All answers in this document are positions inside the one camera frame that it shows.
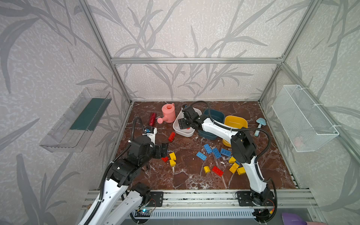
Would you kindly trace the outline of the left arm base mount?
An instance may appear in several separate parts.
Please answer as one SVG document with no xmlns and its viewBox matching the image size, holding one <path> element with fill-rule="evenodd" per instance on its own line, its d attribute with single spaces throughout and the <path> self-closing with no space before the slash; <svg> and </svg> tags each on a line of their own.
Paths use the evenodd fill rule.
<svg viewBox="0 0 360 225">
<path fill-rule="evenodd" d="M 164 200 L 164 192 L 162 191 L 150 191 L 141 197 L 141 203 L 139 207 L 162 207 Z"/>
</svg>

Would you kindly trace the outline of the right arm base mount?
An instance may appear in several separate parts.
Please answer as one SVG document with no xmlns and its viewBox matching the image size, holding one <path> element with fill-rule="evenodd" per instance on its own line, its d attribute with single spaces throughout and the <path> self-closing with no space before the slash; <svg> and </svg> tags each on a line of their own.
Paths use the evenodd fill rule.
<svg viewBox="0 0 360 225">
<path fill-rule="evenodd" d="M 239 206 L 241 207 L 265 207 L 269 206 L 271 202 L 274 202 L 276 200 L 274 193 L 271 191 L 269 195 L 265 198 L 265 201 L 263 203 L 255 203 L 252 199 L 251 192 L 250 191 L 237 191 L 235 193 L 235 198 L 238 201 Z"/>
</svg>

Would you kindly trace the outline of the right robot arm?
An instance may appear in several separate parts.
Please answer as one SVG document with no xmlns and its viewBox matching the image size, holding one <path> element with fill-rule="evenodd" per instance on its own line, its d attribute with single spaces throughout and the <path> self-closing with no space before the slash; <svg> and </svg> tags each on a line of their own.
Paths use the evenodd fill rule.
<svg viewBox="0 0 360 225">
<path fill-rule="evenodd" d="M 231 144 L 232 154 L 235 159 L 243 166 L 250 183 L 251 200 L 255 205 L 263 205 L 267 200 L 271 190 L 258 165 L 259 158 L 268 151 L 272 143 L 271 135 L 261 128 L 234 128 L 220 123 L 213 119 L 211 113 L 208 115 L 199 115 L 193 108 L 197 103 L 205 101 L 196 101 L 190 105 L 183 105 L 182 112 L 184 118 L 179 119 L 181 129 L 193 128 L 197 131 L 202 130 L 212 133 Z M 249 133 L 250 131 L 264 133 L 268 138 L 265 149 L 256 154 L 257 147 Z"/>
</svg>

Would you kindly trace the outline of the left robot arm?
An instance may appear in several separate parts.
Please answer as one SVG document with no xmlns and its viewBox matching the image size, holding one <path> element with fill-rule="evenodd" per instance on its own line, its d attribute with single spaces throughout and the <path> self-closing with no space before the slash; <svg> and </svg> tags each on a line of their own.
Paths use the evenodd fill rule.
<svg viewBox="0 0 360 225">
<path fill-rule="evenodd" d="M 95 201 L 80 221 L 81 225 L 120 225 L 135 209 L 150 201 L 151 189 L 133 180 L 151 159 L 166 157 L 168 143 L 156 145 L 148 136 L 131 140 L 125 158 L 116 158 L 107 167 Z"/>
</svg>

